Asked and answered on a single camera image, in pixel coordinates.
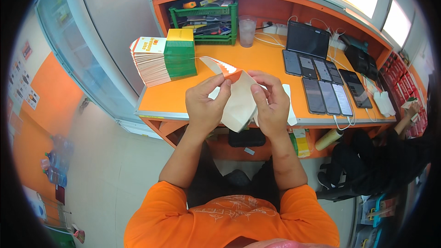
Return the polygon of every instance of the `refrigerator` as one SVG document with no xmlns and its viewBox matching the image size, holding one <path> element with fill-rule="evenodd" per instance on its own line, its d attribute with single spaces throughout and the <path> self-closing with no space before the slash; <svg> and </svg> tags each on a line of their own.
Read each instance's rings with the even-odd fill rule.
<svg viewBox="0 0 441 248">
<path fill-rule="evenodd" d="M 129 45 L 159 36 L 148 0 L 37 0 L 41 30 L 85 94 L 129 132 L 160 138 L 135 114 L 144 88 Z"/>
</svg>

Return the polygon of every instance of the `plastic wrap roll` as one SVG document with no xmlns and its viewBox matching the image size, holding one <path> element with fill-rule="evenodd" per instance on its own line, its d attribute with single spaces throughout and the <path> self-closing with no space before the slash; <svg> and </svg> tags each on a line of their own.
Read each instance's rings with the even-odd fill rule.
<svg viewBox="0 0 441 248">
<path fill-rule="evenodd" d="M 343 131 L 338 129 L 329 130 L 327 134 L 323 135 L 322 138 L 318 139 L 315 142 L 315 148 L 318 151 L 323 150 L 328 147 L 330 144 L 338 140 L 341 136 L 343 136 Z"/>
</svg>

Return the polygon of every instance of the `glass door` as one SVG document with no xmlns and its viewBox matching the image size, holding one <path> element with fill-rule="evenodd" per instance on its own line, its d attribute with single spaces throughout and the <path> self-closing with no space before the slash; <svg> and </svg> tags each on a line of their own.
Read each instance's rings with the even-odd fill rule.
<svg viewBox="0 0 441 248">
<path fill-rule="evenodd" d="M 39 0 L 36 13 L 56 58 L 85 93 L 114 119 L 142 123 L 93 56 L 67 1 Z"/>
</svg>

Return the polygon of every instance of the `plastic cup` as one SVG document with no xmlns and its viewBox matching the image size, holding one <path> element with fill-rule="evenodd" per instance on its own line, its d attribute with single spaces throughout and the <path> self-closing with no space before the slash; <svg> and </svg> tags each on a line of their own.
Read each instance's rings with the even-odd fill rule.
<svg viewBox="0 0 441 248">
<path fill-rule="evenodd" d="M 256 33 L 257 18 L 252 16 L 239 16 L 240 46 L 248 48 L 253 46 Z"/>
</svg>

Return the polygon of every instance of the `t-shirt print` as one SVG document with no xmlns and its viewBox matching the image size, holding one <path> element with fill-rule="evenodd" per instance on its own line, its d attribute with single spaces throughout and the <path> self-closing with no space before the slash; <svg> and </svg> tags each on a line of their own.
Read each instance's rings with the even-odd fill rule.
<svg viewBox="0 0 441 248">
<path fill-rule="evenodd" d="M 236 221 L 236 218 L 241 215 L 245 215 L 248 221 L 250 221 L 252 215 L 277 215 L 273 205 L 270 203 L 259 205 L 259 202 L 261 201 L 247 195 L 223 196 L 208 202 L 202 207 L 191 208 L 189 212 L 206 213 L 214 219 L 214 222 L 220 218 L 230 218 Z"/>
</svg>

